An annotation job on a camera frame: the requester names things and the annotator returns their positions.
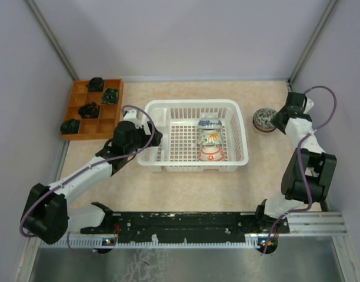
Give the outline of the blue white patterned bowl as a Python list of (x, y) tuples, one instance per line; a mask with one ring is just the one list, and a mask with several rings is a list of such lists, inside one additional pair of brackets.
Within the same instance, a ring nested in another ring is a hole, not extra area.
[(202, 118), (199, 120), (196, 127), (202, 130), (219, 130), (224, 126), (218, 118)]

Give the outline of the green orange floral bowl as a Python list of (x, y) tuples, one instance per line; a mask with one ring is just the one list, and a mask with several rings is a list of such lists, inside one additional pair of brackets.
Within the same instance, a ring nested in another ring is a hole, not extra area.
[(203, 130), (199, 136), (197, 144), (200, 146), (216, 146), (223, 144), (222, 133), (218, 130)]

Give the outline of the white plastic dish rack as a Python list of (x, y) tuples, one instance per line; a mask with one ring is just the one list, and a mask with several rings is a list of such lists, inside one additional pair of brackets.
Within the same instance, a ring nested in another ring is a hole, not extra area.
[[(163, 134), (158, 147), (149, 147), (138, 155), (138, 163), (152, 172), (202, 172), (206, 169), (234, 172), (248, 163), (248, 145), (240, 107), (229, 99), (153, 100), (145, 111)], [(212, 115), (222, 123), (220, 145), (224, 159), (202, 162), (197, 127), (204, 117)]]

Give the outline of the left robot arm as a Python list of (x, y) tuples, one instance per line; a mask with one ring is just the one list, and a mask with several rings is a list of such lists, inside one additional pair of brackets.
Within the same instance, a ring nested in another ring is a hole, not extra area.
[(136, 126), (119, 122), (103, 148), (85, 166), (47, 186), (36, 184), (29, 192), (19, 224), (25, 237), (39, 237), (54, 244), (68, 232), (107, 233), (113, 229), (112, 210), (100, 203), (70, 210), (70, 205), (101, 181), (121, 170), (148, 147), (159, 146), (163, 134), (152, 122)]

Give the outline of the grey patterned bowl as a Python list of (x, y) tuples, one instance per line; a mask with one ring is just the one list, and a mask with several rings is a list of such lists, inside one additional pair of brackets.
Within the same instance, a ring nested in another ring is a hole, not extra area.
[(252, 118), (254, 128), (264, 133), (275, 131), (276, 126), (272, 124), (272, 119), (276, 114), (277, 111), (270, 108), (261, 108), (257, 110)]

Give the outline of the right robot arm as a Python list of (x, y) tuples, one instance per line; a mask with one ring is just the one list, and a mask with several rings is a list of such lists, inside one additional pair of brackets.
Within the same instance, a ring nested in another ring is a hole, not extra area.
[(263, 232), (278, 227), (292, 212), (308, 211), (325, 201), (334, 176), (336, 156), (326, 153), (315, 136), (308, 112), (314, 103), (304, 93), (289, 92), (285, 105), (271, 119), (295, 146), (281, 180), (281, 192), (256, 208), (255, 227)]

